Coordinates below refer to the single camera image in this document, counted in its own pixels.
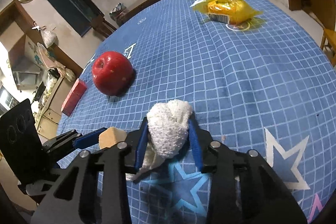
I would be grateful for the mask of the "dark window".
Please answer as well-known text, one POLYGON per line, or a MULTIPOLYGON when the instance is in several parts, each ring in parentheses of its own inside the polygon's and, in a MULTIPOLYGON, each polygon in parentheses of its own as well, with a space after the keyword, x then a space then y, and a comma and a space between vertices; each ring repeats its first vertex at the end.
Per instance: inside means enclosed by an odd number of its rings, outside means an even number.
POLYGON ((47 1, 80 36, 84 36, 92 28, 92 20, 103 15, 91 0, 47 1))

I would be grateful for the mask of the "tan sponge block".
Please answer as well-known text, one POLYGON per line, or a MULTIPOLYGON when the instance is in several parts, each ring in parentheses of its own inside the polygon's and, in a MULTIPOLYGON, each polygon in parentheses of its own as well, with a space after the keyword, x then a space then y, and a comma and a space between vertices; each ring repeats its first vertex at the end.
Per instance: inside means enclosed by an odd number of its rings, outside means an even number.
POLYGON ((124 130, 115 127, 109 127, 103 131, 98 137, 98 145, 100 149, 110 148, 115 144, 124 141, 127 133, 124 130))

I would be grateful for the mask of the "hanging white plastic bag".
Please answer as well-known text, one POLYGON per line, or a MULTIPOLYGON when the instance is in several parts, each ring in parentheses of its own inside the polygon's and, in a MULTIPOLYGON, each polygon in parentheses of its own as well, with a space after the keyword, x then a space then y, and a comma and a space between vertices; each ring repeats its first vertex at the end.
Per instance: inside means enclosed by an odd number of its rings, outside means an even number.
POLYGON ((35 21, 33 21, 32 29, 39 31, 46 48, 53 46, 58 41, 57 35, 53 31, 49 30, 46 26, 40 26, 35 21))

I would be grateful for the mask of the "white towel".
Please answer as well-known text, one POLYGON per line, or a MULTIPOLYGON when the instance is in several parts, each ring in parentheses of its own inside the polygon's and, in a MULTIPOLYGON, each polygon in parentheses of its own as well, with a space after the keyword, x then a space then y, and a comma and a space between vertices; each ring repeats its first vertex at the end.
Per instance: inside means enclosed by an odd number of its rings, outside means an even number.
POLYGON ((128 181, 162 165, 165 160, 178 155, 189 135, 189 118, 193 113, 187 101, 171 100, 156 103, 147 113, 149 142, 142 167, 136 174, 126 174, 128 181))

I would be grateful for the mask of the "yellow wrapped snack package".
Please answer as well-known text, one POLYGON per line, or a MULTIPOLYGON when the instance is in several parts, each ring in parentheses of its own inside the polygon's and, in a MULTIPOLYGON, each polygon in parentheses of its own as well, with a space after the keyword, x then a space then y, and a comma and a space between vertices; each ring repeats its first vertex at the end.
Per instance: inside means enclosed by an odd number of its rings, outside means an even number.
POLYGON ((245 0, 189 0, 190 8, 201 15, 201 23, 217 22, 226 26, 240 27, 251 24, 263 14, 245 0))

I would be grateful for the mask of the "wooden cabinet shelf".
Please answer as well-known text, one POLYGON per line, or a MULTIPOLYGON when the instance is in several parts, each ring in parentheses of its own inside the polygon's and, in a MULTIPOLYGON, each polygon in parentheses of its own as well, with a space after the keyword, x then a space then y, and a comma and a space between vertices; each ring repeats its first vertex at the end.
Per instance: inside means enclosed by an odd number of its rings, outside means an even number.
POLYGON ((18 0, 1 10, 1 114, 28 100, 47 141, 56 136, 63 101, 83 70, 57 45, 43 50, 35 26, 18 0))

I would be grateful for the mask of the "small yellow wooden chair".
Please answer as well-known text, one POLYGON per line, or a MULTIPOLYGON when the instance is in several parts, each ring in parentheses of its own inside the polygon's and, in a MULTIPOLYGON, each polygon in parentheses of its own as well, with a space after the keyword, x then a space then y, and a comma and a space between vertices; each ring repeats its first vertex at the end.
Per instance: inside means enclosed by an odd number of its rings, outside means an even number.
POLYGON ((327 28, 323 29, 322 40, 320 48, 323 53, 326 54, 327 58, 329 59, 331 65, 335 67, 336 57, 335 57, 335 50, 336 50, 336 33, 335 31, 329 30, 327 28))

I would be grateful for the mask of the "blue star-patterned bed sheet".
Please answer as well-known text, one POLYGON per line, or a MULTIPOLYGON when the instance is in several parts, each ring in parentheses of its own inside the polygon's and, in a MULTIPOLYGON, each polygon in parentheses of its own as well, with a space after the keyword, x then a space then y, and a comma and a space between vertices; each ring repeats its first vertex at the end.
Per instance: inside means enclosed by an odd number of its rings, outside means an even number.
POLYGON ((240 27, 201 23, 189 0, 162 0, 107 38, 136 78, 121 97, 101 94, 88 61, 87 90, 58 133, 139 128, 158 102, 187 101, 201 128, 230 149, 257 150, 292 192, 308 221, 335 191, 335 70, 309 34, 268 0, 240 27))

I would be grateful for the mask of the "red cardboard box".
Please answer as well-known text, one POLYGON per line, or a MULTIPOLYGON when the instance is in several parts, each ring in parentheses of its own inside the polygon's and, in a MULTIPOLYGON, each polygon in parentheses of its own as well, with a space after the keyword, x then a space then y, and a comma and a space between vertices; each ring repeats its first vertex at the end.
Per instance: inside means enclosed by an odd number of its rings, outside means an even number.
POLYGON ((77 79, 62 104, 61 112, 69 117, 86 90, 86 83, 77 79))

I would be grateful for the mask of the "red apple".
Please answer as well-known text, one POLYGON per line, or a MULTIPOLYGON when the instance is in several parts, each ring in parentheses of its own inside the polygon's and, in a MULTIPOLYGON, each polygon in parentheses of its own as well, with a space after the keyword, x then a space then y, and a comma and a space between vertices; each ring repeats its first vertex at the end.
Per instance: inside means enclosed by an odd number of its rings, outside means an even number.
POLYGON ((96 88, 108 96, 117 96, 122 93, 134 76, 130 61, 115 51, 101 54, 94 61, 91 72, 96 88))

